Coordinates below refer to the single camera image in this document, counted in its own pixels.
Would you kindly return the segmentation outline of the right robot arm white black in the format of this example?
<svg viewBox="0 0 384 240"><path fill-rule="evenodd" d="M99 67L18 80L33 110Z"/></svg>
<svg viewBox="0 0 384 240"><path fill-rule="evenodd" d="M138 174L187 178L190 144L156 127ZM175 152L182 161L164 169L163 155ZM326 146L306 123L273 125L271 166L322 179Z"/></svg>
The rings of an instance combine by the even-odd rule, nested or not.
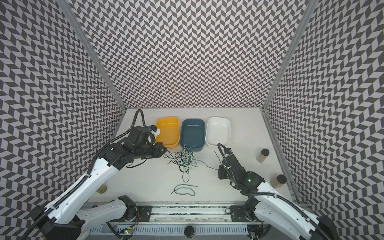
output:
<svg viewBox="0 0 384 240"><path fill-rule="evenodd" d="M318 217L285 198L263 177L246 171L230 148L218 144L223 158L219 179L230 180L231 186L248 199L243 205L246 218L276 228L292 240L338 240L336 225L326 216Z"/></svg>

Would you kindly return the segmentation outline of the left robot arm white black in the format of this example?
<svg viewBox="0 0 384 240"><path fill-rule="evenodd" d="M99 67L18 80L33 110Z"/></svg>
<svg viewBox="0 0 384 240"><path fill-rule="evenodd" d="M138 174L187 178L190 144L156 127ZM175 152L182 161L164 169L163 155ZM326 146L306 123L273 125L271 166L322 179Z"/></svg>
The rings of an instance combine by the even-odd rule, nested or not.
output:
<svg viewBox="0 0 384 240"><path fill-rule="evenodd" d="M22 239L27 239L38 228L47 240L76 240L90 229L112 220L138 221L136 203L126 195L89 210L81 210L81 207L121 169L134 168L135 159L157 159L166 153L163 143L156 141L160 132L155 125L136 127L132 124L126 132L108 142L79 180L45 207L37 206L30 212L34 222Z"/></svg>

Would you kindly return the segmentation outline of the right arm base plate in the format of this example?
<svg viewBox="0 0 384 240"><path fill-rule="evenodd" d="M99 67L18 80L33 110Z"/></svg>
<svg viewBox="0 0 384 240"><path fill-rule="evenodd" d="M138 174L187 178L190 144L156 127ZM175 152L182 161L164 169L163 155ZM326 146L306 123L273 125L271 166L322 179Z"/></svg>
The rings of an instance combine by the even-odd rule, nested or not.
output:
<svg viewBox="0 0 384 240"><path fill-rule="evenodd" d="M244 206L230 206L232 222L256 222L258 221L254 211Z"/></svg>

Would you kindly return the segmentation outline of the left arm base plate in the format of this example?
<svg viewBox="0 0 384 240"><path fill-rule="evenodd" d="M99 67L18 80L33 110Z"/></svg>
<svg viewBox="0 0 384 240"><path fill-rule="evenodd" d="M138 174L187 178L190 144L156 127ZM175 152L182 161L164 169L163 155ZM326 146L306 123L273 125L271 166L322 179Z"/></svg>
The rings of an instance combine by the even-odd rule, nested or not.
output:
<svg viewBox="0 0 384 240"><path fill-rule="evenodd" d="M149 222L152 206L129 206L123 217L126 222Z"/></svg>

